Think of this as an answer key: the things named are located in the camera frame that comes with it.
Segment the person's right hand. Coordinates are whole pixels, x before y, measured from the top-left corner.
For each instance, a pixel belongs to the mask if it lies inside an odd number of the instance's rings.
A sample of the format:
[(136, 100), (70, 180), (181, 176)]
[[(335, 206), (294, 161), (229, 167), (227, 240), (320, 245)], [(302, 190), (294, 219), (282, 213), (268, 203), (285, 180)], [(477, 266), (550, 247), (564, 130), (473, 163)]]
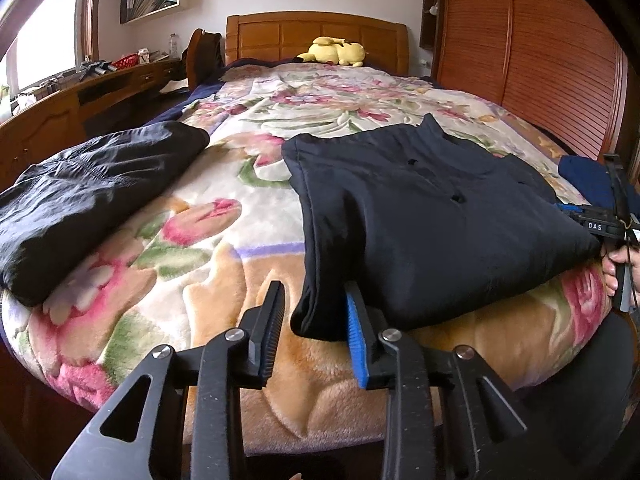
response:
[(604, 279), (604, 287), (606, 294), (613, 297), (620, 288), (618, 279), (616, 278), (616, 266), (622, 263), (628, 263), (631, 268), (632, 282), (634, 283), (634, 293), (640, 295), (640, 252), (638, 247), (629, 249), (621, 247), (613, 249), (608, 245), (601, 248), (602, 256), (602, 272)]

